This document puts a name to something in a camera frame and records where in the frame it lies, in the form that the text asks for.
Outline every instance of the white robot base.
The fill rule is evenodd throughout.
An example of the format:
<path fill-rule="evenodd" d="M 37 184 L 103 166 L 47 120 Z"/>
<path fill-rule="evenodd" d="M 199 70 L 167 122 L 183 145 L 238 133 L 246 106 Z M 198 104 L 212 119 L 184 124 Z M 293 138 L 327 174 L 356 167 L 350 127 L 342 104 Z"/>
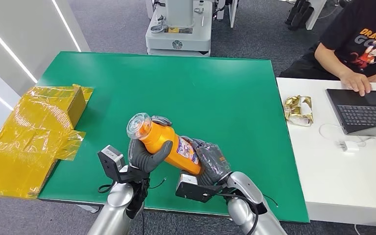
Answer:
<path fill-rule="evenodd" d="M 183 27 L 166 25 L 166 7 L 157 6 L 145 36 L 147 53 L 150 55 L 210 56 L 212 3 L 204 1 L 202 5 L 199 4 L 199 1 L 194 1 L 193 24 Z M 158 22 L 161 16 L 165 19 Z M 159 32 L 152 32 L 151 28 L 158 25 L 161 28 Z"/>

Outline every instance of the gray robotic glove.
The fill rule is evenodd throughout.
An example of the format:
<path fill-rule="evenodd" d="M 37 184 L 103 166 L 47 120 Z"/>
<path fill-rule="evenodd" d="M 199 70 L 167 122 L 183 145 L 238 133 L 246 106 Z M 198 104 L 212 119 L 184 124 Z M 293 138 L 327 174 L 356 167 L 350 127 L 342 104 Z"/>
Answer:
<path fill-rule="evenodd" d="M 172 122 L 161 116 L 152 116 L 152 121 L 161 126 L 171 126 Z M 151 154 L 140 140 L 130 140 L 128 149 L 129 165 L 141 171 L 150 173 L 169 155 L 172 149 L 172 141 L 165 141 L 161 149 Z"/>
<path fill-rule="evenodd" d="M 231 167 L 217 144 L 182 136 L 194 148 L 203 170 L 198 176 L 198 185 L 215 185 L 231 173 Z"/>

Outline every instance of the bottle label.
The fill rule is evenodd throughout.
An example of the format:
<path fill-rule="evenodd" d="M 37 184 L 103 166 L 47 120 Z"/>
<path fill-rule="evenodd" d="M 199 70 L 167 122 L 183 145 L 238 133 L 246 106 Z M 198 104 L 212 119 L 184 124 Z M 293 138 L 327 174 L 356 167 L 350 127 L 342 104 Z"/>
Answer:
<path fill-rule="evenodd" d="M 198 165 L 198 156 L 194 152 L 192 146 L 181 137 L 179 137 L 178 140 L 178 149 L 176 150 L 176 152 Z"/>

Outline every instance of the laptop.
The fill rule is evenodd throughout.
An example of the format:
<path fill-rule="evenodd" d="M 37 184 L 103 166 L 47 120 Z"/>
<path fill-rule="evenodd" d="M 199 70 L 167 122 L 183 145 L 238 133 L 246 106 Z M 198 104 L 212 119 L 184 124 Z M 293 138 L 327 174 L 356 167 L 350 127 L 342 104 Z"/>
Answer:
<path fill-rule="evenodd" d="M 327 94 L 345 134 L 376 137 L 376 91 L 364 97 L 352 90 L 327 89 Z"/>

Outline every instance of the orange bottle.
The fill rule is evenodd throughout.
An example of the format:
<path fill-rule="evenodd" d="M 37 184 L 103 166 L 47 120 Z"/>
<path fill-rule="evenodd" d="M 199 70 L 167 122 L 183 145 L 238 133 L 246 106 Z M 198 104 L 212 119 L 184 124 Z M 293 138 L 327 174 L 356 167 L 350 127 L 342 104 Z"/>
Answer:
<path fill-rule="evenodd" d="M 131 139 L 141 140 L 152 154 L 158 152 L 165 141 L 171 140 L 173 142 L 171 153 L 165 158 L 165 162 L 191 174 L 200 173 L 201 165 L 194 149 L 175 134 L 172 127 L 156 124 L 147 113 L 139 113 L 130 119 L 126 131 Z"/>

